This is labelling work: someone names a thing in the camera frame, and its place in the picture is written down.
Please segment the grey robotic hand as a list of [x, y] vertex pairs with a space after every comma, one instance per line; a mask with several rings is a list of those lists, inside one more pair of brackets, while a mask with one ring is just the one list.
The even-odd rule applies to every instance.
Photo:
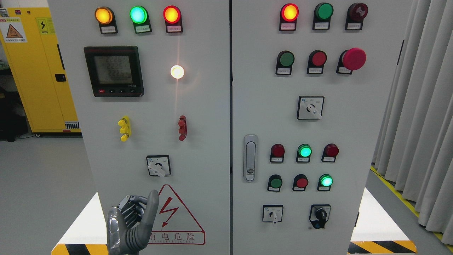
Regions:
[[159, 194], [152, 190], [145, 198], [127, 195], [107, 213], [109, 255], [137, 255], [147, 247], [159, 206]]

